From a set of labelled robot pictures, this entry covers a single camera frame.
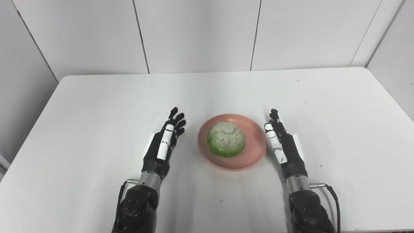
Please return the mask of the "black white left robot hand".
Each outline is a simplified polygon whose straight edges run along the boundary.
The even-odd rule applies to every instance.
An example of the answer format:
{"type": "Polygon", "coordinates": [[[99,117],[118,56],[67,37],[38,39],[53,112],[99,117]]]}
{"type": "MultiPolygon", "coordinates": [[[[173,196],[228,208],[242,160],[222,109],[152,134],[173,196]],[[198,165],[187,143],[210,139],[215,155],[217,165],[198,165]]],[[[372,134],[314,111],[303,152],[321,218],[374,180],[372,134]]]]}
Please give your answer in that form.
{"type": "Polygon", "coordinates": [[[185,132],[185,114],[174,107],[161,130],[150,137],[145,151],[142,172],[151,172],[163,180],[170,170],[170,158],[178,138],[185,132]]]}

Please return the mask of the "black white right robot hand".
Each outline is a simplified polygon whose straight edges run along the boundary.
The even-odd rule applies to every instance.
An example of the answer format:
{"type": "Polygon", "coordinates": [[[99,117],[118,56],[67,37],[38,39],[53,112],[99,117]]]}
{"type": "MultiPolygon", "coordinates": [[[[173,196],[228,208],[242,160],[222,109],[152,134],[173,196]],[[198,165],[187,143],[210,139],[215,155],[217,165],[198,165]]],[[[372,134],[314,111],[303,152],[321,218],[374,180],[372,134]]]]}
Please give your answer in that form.
{"type": "Polygon", "coordinates": [[[271,109],[270,120],[264,125],[273,153],[281,165],[284,180],[291,176],[308,178],[304,160],[300,156],[296,135],[288,133],[276,109],[271,109]]]}

